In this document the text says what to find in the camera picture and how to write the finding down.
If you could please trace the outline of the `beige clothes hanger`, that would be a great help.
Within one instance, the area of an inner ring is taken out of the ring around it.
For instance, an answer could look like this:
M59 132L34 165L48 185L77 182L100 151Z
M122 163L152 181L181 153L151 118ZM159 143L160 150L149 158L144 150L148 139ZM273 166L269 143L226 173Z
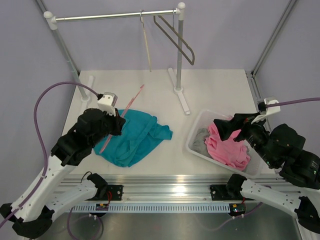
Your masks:
M143 31L145 50L146 50L147 61L148 61L148 68L149 68L149 71L152 72L152 62L151 62L148 38L147 38L147 33L146 33L146 28L145 28L145 22L144 22L144 18L143 18L143 12L144 12L144 10L141 9L140 14L139 14L139 19L142 24L142 31Z

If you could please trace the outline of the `white clothes rack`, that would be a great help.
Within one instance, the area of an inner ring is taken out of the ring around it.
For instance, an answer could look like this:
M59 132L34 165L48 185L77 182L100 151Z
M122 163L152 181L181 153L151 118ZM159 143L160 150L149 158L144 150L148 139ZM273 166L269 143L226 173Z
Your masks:
M186 4L184 2L178 3L177 7L179 10L182 11L183 15L170 15L170 16L177 16L178 18L178 28L175 29L177 32L182 34L183 37L183 31L184 31L184 19L185 19L185 10L186 10ZM142 13L143 17L152 16L154 17L154 14L157 13L157 11L144 11ZM50 11L44 11L43 17L46 20L48 27L50 28L51 32L53 33L54 37L56 37L58 44L60 44L60 47L62 48L62 54L66 57L66 61L69 64L71 70L73 71L73 77L74 79L79 82L79 74L78 70L76 69L73 61L71 60L71 56L68 52L68 49L66 48L66 45L64 44L64 41L62 37L60 36L60 33L58 31L58 23L60 22L77 22L77 21L93 21L93 20L104 20L104 19L123 19L123 18L140 18L140 11L136 12L126 12L126 13L110 13L110 14L100 14L100 15L87 15L87 16L68 16L68 17L56 17L53 15ZM169 35L177 42L178 39L176 35L167 27L167 25L158 17L156 17L156 21L161 25L162 28L164 28ZM184 44L182 44L183 51L187 54L187 56L191 59L192 55L190 51L185 47ZM168 68L168 73L170 76L170 79L173 84L173 92L177 95L179 102L181 104L182 110L185 115L190 115L191 110L188 106L187 100L184 96L184 90L182 87L182 62L183 58L185 58L180 51L177 49L177 64L176 64L176 71L174 71L171 67Z

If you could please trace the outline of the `grey garment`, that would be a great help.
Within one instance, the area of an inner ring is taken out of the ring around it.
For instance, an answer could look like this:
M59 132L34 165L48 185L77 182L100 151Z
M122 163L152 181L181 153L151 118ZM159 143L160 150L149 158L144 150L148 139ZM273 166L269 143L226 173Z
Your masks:
M210 133L206 128L198 129L194 141L190 147L191 150L210 158L210 154L207 150L207 145L205 144L206 138L210 136Z

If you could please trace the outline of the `pink clothes hanger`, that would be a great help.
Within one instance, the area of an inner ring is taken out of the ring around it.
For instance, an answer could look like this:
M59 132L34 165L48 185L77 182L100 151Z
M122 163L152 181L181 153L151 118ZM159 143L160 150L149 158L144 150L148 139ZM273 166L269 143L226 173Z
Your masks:
M127 114L128 110L130 109L130 107L132 106L132 104L134 103L134 101L136 100L136 98L139 96L139 94L141 93L141 91L144 89L145 85L143 84L140 88L138 93L130 100L130 102L127 104L126 108L123 110L122 114L120 115L123 119L125 118L125 115ZM103 151L106 149L106 147L108 146L111 138L113 137L113 135L108 135L106 141L104 142L102 148L100 149L99 153L103 153Z

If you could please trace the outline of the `pink garment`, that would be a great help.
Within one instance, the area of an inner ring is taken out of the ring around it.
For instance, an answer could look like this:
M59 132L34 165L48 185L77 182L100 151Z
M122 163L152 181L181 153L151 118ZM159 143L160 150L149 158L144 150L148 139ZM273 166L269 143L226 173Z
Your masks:
M227 140L222 141L217 126L212 123L207 127L209 136L205 138L205 145L209 155L216 161L231 168L243 171L251 160L244 141L236 142L234 138L240 130L234 131Z

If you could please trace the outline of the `aluminium front rail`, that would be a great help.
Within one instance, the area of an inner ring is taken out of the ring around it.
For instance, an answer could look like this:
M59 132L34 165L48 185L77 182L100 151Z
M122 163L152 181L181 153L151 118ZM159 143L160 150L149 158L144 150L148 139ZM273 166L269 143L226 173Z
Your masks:
M102 174L111 185L123 185L122 202L209 202L210 185L226 184L231 174L124 175ZM70 174L54 190L65 193L80 183L82 175ZM275 174L264 174L254 182L286 194L298 194L298 187Z

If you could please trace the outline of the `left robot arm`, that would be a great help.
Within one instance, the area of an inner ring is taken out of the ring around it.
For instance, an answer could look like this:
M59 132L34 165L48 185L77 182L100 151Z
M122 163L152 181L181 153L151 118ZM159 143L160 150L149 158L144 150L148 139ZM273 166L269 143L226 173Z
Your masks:
M17 235L36 239L78 203L109 197L108 183L97 173L90 174L59 197L53 197L53 192L100 141L108 135L119 136L125 122L116 108L114 113L88 108L77 118L68 132L57 140L43 170L29 188L15 202L0 207L0 214L13 223L12 229Z

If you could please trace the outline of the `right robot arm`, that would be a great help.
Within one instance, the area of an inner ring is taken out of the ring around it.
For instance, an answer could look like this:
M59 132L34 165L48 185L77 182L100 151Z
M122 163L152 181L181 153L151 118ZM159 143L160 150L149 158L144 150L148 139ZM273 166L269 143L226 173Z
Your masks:
M278 170L280 177L300 191L300 196L291 196L234 173L226 184L227 195L232 199L252 199L272 206L318 234L320 158L303 149L306 139L285 123L267 131L264 127L266 120L259 113L236 113L230 120L214 119L213 122L222 141L239 131L232 140L247 141L270 169Z

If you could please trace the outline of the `teal t shirt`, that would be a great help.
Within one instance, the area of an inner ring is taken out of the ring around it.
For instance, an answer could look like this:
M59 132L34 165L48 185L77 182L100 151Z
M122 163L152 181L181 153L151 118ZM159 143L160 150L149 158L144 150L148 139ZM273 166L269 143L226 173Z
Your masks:
M94 147L94 153L115 166L129 168L150 154L162 141L171 140L168 125L158 124L156 116L129 109L124 116L122 135L112 136L105 149L105 137Z

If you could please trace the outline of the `white plastic laundry basket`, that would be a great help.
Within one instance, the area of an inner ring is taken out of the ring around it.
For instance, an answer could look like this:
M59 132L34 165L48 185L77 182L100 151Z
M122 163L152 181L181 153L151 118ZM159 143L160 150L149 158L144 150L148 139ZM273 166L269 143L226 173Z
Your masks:
M240 131L234 131L228 140L220 139L214 120L231 118L230 115L202 110L190 129L185 147L191 154L224 169L246 178L257 178L262 172L264 163L248 142L234 141Z

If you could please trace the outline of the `grey clothes hanger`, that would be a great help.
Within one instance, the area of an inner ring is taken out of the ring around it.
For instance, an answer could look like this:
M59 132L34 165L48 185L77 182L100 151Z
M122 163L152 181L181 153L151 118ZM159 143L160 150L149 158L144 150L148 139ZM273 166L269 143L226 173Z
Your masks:
M171 26L168 21L164 19L164 15L183 15L182 11L178 8L173 10L160 10L157 11L153 16L153 22L154 24L160 29L160 31L173 43L173 45L180 51L180 53L184 56L184 58L189 62L191 66L195 64L195 53L193 49L188 45L188 43L184 40L183 35L175 30L173 26ZM177 37L177 41L175 41L170 34L163 28L161 25L157 22L156 17L161 19L167 27L175 34ZM185 45L185 47L190 51L192 58L189 58L187 54L183 51L182 45Z

